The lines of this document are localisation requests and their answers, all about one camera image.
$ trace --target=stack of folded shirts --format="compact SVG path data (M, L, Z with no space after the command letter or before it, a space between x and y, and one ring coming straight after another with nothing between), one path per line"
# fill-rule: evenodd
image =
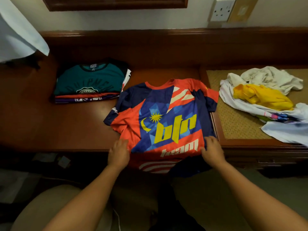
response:
M97 101L119 96L131 71L125 62L107 58L92 65L69 65L57 73L56 103Z

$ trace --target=hand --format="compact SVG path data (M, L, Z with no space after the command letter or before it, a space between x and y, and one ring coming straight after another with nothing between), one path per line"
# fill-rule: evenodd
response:
M122 171L129 162L129 151L127 150L128 140L115 141L113 148L109 150L108 166Z
M206 140L207 150L201 147L202 157L211 167L218 169L224 163L227 163L224 156L224 151L217 139L213 136L204 137Z

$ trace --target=forearm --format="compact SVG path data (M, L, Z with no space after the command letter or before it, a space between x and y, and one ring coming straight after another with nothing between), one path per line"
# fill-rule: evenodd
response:
M308 222L303 217L250 182L229 163L220 165L217 170L255 231L308 230Z
M103 172L73 198L43 231L94 231L120 171L107 166Z

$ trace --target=yellow star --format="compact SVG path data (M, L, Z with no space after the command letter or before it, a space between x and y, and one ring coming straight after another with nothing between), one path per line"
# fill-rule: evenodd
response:
M153 113L153 115L151 115L151 119L150 120L156 123L156 122L158 122L161 119L161 116L162 115L160 115L159 113L158 114L157 113L155 113L155 114Z

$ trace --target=yellow crescent moon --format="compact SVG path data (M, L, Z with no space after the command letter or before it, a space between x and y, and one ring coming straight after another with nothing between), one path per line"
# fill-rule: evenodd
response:
M145 119L145 118L143 118L142 121L141 121L141 127L142 127L146 132L149 132L151 129L149 129L149 128L147 128L147 127L145 126L145 124L143 123L144 119Z

